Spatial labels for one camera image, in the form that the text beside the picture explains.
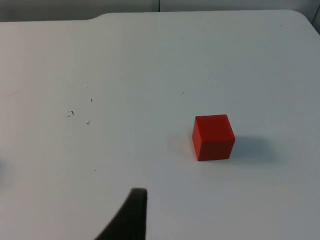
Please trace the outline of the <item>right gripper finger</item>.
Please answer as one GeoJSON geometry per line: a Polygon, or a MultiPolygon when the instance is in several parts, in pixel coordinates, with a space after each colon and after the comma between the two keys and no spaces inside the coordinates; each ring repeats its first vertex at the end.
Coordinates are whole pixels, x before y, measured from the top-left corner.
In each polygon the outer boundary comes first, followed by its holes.
{"type": "Polygon", "coordinates": [[[144,240],[147,226],[148,192],[145,188],[133,188],[126,200],[96,237],[97,240],[144,240]]]}

